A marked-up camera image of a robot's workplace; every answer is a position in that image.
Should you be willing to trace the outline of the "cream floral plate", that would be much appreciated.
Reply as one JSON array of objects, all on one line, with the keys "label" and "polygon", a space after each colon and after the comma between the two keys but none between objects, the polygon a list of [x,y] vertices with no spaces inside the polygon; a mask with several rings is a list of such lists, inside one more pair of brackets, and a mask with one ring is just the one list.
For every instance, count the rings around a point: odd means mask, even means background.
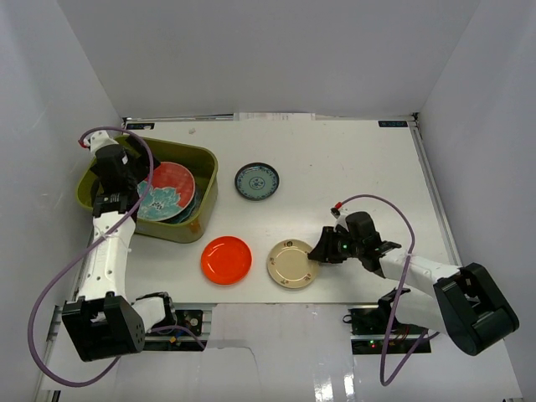
[{"label": "cream floral plate", "polygon": [[302,240],[283,240],[269,252],[266,268],[271,279],[279,286],[300,290],[317,278],[320,265],[308,258],[312,247]]}]

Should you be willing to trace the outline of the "teal and red floral plate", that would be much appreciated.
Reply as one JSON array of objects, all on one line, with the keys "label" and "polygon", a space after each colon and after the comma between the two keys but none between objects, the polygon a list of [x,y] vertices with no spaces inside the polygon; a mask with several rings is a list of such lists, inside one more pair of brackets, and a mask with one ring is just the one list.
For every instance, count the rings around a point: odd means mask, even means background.
[{"label": "teal and red floral plate", "polygon": [[195,190],[193,174],[185,166],[162,162],[154,171],[151,185],[146,179],[137,185],[139,196],[147,191],[137,216],[152,222],[175,218],[191,204]]}]

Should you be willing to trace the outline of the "teal scalloped plate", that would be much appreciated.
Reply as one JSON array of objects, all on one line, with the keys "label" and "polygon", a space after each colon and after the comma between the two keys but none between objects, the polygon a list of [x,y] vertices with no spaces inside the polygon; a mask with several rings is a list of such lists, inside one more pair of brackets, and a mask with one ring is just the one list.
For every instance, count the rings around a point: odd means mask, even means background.
[{"label": "teal scalloped plate", "polygon": [[181,224],[181,223],[189,220],[190,217],[192,216],[192,214],[194,214],[197,211],[197,209],[199,207],[199,204],[200,204],[200,202],[202,200],[202,197],[203,197],[203,191],[199,187],[196,187],[193,199],[190,202],[190,204],[181,213],[179,213],[177,216],[173,217],[169,221],[169,223],[170,224]]}]

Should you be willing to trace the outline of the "small blue patterned dish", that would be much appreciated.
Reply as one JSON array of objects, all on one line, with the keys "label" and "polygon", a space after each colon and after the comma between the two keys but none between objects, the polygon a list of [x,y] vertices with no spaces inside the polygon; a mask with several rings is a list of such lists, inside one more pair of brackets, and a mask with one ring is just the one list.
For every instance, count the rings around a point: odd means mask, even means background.
[{"label": "small blue patterned dish", "polygon": [[252,162],[241,167],[234,177],[238,194],[249,201],[263,201],[279,188],[280,176],[269,164]]}]

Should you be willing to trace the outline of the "orange plate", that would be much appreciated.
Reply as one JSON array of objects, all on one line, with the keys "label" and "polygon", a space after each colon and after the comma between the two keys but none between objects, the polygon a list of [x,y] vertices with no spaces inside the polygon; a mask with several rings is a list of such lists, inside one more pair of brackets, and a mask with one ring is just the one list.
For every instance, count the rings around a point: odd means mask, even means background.
[{"label": "orange plate", "polygon": [[247,276],[252,265],[252,254],[250,247],[242,239],[221,236],[206,245],[200,265],[209,281],[229,286]]}]

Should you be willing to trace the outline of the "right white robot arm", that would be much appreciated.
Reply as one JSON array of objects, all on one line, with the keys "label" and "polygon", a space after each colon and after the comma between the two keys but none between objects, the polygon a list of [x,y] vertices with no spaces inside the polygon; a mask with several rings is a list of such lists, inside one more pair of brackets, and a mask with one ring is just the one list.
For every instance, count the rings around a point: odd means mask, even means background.
[{"label": "right white robot arm", "polygon": [[444,333],[464,353],[476,356],[519,328],[506,297],[483,265],[446,265],[382,240],[371,216],[356,212],[322,229],[309,260],[341,264],[354,258],[366,271],[397,281],[378,300],[371,317],[387,333],[407,324]]}]

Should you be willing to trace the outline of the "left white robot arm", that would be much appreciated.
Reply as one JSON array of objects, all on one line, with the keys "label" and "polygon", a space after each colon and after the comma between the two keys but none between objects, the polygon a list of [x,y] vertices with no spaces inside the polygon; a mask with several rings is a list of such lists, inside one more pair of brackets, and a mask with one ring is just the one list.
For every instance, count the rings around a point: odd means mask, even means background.
[{"label": "left white robot arm", "polygon": [[90,362],[140,353],[152,329],[167,334],[176,327],[177,313],[166,292],[126,299],[127,258],[140,203],[137,186],[157,161],[135,138],[121,145],[106,130],[84,137],[82,144],[95,157],[91,171],[100,187],[92,199],[94,248],[76,301],[64,304],[62,322],[80,358]]}]

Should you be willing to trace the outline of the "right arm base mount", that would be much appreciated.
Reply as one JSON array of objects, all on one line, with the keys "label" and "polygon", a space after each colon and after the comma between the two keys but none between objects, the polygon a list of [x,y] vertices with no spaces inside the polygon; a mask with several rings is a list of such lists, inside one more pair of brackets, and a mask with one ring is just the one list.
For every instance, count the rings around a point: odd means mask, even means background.
[{"label": "right arm base mount", "polygon": [[[381,354],[388,318],[378,312],[378,306],[374,304],[348,309],[342,321],[350,326],[350,340],[354,356]],[[387,354],[408,353],[423,331],[422,327],[394,321],[389,335]]]}]

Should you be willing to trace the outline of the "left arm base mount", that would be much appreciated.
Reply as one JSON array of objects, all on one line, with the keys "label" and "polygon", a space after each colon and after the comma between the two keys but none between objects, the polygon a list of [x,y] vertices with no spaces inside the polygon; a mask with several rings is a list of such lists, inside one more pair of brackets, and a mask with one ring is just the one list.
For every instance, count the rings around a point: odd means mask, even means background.
[{"label": "left arm base mount", "polygon": [[145,351],[203,352],[206,347],[202,310],[177,310],[172,322],[157,327],[146,335]]}]

